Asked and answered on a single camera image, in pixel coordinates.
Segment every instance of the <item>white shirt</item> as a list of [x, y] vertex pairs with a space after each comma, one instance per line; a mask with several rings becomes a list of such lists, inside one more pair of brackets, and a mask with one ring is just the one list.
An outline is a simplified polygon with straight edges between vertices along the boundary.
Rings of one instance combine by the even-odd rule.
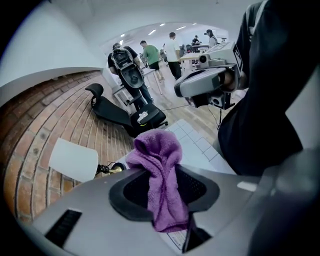
[[170, 39], [169, 42], [167, 42], [164, 46], [164, 50], [166, 52], [166, 58], [168, 62], [177, 62], [177, 54], [176, 51], [180, 51], [179, 44], [177, 40]]
[[210, 37], [209, 39], [209, 47], [213, 47], [217, 44], [217, 41], [214, 37]]

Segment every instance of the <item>black rubber opening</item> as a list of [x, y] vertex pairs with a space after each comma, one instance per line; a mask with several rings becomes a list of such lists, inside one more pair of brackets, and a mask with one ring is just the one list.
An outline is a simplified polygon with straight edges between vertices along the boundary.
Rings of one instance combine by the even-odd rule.
[[[207, 189], [205, 184], [199, 180], [180, 169], [177, 169], [175, 173], [178, 183], [178, 192], [186, 205], [198, 200], [206, 193]], [[146, 171], [139, 177], [130, 181], [123, 189], [124, 197], [130, 202], [147, 209], [149, 178], [150, 173]]]

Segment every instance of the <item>black cable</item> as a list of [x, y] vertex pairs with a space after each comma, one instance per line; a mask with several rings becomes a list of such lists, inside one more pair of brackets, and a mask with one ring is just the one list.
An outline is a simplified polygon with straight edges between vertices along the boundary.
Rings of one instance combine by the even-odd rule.
[[219, 119], [219, 123], [218, 120], [216, 119], [214, 113], [211, 112], [209, 105], [208, 105], [208, 110], [210, 111], [211, 115], [213, 116], [214, 120], [215, 120], [215, 124], [216, 124], [216, 129], [219, 130], [220, 126], [221, 126], [221, 118], [222, 118], [222, 109], [220, 108], [220, 119]]
[[182, 107], [186, 107], [186, 106], [190, 106], [189, 104], [186, 105], [182, 105], [182, 106], [176, 106], [173, 108], [168, 108], [168, 109], [160, 109], [161, 111], [168, 111], [168, 110], [174, 110], [174, 109], [178, 109], [178, 108], [182, 108]]
[[216, 126], [218, 127], [218, 126], [219, 126], [219, 125], [218, 125], [218, 120], [216, 119], [214, 113], [211, 112], [209, 105], [208, 105], [208, 110], [210, 111], [211, 115], [213, 116], [213, 118], [214, 118], [214, 120], [215, 120], [215, 123], [216, 123]]
[[110, 162], [107, 166], [109, 167], [112, 163], [114, 163], [114, 164], [115, 164], [116, 162]]
[[217, 130], [219, 130], [220, 126], [221, 126], [221, 117], [222, 117], [222, 109], [220, 108], [220, 120], [219, 120], [219, 125], [216, 128]]

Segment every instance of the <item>white tile floor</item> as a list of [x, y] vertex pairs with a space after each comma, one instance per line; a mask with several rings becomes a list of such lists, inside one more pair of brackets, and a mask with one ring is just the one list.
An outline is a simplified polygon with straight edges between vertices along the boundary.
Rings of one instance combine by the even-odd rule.
[[[174, 133], [181, 144], [182, 165], [198, 167], [213, 172], [235, 174], [229, 164], [210, 143], [185, 120], [180, 119], [165, 130]], [[124, 156], [118, 162], [126, 164], [125, 159], [126, 157]]]

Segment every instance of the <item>red brick wall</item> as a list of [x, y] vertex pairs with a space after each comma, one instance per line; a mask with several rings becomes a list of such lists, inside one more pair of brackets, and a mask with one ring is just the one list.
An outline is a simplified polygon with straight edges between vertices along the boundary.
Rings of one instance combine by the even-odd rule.
[[33, 220], [78, 184], [48, 167], [59, 137], [97, 150], [103, 165], [132, 150], [132, 138], [121, 126], [97, 119], [92, 112], [92, 95], [85, 90], [91, 83], [102, 84], [104, 95], [113, 101], [101, 72], [89, 71], [38, 84], [0, 108], [4, 197], [21, 220]]

